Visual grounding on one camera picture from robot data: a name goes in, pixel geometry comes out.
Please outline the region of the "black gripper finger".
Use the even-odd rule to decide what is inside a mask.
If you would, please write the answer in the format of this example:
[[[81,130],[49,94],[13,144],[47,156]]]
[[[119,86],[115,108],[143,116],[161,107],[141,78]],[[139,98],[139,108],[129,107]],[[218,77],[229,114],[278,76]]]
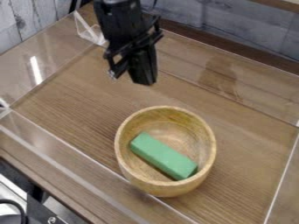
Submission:
[[[157,50],[154,45],[130,54],[129,74],[134,83],[153,86],[158,79]]]
[[[114,56],[109,55],[107,61],[110,65],[109,75],[114,80],[117,80],[129,69],[129,56],[122,54],[121,61],[115,62]]]

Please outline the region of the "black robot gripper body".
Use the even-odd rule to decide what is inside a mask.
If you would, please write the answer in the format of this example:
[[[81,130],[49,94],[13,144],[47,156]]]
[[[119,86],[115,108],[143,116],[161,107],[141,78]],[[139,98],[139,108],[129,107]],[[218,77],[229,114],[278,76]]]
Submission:
[[[159,16],[145,16],[141,0],[94,0],[94,11],[109,42],[105,59],[114,56],[121,61],[127,55],[146,46],[155,46],[163,38]]]

